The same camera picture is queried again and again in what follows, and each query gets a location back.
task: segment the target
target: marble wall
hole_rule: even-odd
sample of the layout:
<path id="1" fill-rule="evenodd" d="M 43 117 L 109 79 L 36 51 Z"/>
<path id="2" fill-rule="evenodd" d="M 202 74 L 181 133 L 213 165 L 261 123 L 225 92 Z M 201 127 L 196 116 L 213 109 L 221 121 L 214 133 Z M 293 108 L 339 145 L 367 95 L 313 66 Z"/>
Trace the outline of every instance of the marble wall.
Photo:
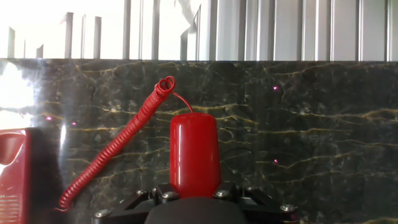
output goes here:
<path id="1" fill-rule="evenodd" d="M 307 223 L 398 223 L 396 63 L 2 60 L 0 74 L 0 128 L 39 127 L 49 156 L 35 164 L 56 163 L 36 174 L 57 189 L 37 194 L 38 213 L 56 206 L 173 75 L 175 91 L 217 120 L 224 180 L 297 205 Z M 169 97 L 62 221 L 89 223 L 95 211 L 168 182 L 170 120 L 187 112 Z"/>

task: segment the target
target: red telephone handset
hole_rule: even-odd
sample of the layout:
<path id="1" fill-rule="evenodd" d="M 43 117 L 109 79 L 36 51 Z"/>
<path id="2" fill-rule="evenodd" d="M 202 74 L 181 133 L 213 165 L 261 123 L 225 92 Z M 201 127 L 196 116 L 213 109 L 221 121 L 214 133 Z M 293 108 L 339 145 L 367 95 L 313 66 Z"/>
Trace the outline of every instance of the red telephone handset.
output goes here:
<path id="1" fill-rule="evenodd" d="M 140 130 L 150 120 L 150 117 L 155 114 L 158 107 L 167 99 L 169 94 L 173 94 L 180 98 L 191 111 L 189 114 L 175 117 L 172 121 L 172 124 L 183 127 L 184 131 L 179 131 L 175 135 L 172 134 L 172 161 L 170 164 L 173 166 L 170 168 L 170 175 L 172 176 L 170 182 L 174 185 L 177 192 L 182 193 L 182 197 L 211 197 L 211 192 L 214 192 L 221 182 L 215 119 L 209 114 L 194 113 L 189 103 L 180 95 L 173 92 L 174 87 L 174 77 L 167 77 L 155 85 L 154 91 L 148 96 L 143 106 L 128 122 L 126 127 L 102 152 L 100 152 L 100 154 L 97 155 L 94 161 L 91 162 L 66 191 L 64 191 L 59 202 L 61 209 L 58 208 L 58 210 L 65 212 L 70 208 L 72 200 L 103 170 L 112 157 L 122 151 L 123 147 L 131 140 L 138 130 Z M 182 155 L 185 162 L 181 162 L 181 158 L 177 153 L 177 151 L 181 152 L 182 149 L 185 150 Z M 195 181 L 201 184 L 205 183 L 205 187 L 197 189 L 198 185 L 196 185 L 195 188 L 190 188 L 190 186 L 195 185 Z"/>

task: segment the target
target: red coiled cord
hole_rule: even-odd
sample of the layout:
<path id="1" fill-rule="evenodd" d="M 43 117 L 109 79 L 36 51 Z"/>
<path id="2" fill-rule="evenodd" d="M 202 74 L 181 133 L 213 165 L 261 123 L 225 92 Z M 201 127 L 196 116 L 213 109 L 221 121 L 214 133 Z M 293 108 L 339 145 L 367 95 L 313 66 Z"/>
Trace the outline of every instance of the red coiled cord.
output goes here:
<path id="1" fill-rule="evenodd" d="M 97 176 L 107 163 L 119 154 L 130 139 L 150 120 L 157 108 L 167 99 L 170 93 L 184 101 L 193 112 L 189 103 L 180 95 L 173 92 L 175 87 L 174 77 L 167 77 L 155 85 L 154 91 L 145 100 L 138 113 L 128 122 L 126 127 L 116 136 L 111 143 L 91 162 L 82 174 L 64 191 L 59 201 L 62 209 L 57 210 L 66 212 L 79 192 Z"/>

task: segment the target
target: red object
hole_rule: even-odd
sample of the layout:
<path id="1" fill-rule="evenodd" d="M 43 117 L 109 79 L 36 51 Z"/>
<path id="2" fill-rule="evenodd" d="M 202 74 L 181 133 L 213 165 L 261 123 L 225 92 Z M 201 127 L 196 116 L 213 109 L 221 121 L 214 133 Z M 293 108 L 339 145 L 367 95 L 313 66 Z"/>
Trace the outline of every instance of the red object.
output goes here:
<path id="1" fill-rule="evenodd" d="M 0 223 L 27 222 L 29 159 L 30 138 L 27 131 L 0 130 Z"/>
<path id="2" fill-rule="evenodd" d="M 170 183 L 180 198 L 212 197 L 221 183 L 216 119 L 187 113 L 170 125 Z"/>
<path id="3" fill-rule="evenodd" d="M 119 154 L 123 147 L 131 140 L 131 138 L 150 120 L 157 108 L 167 99 L 170 93 L 173 93 L 175 87 L 174 77 L 167 77 L 155 85 L 154 91 L 145 100 L 143 106 L 138 113 L 128 122 L 126 127 L 116 136 L 106 148 L 91 162 L 91 164 L 83 171 L 82 174 L 64 191 L 59 201 L 58 209 L 63 212 L 70 208 L 72 200 L 79 192 L 90 183 L 107 165 L 107 163 Z M 189 106 L 187 101 L 180 95 L 173 93 L 182 99 Z"/>

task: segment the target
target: red telephone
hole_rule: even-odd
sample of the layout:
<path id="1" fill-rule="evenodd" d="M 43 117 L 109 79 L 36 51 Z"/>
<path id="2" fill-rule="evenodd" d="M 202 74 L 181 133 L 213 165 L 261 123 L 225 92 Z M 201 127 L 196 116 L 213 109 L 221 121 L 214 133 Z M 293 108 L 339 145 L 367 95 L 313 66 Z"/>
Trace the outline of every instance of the red telephone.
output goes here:
<path id="1" fill-rule="evenodd" d="M 0 130 L 0 223 L 27 222 L 30 137 L 23 129 Z"/>

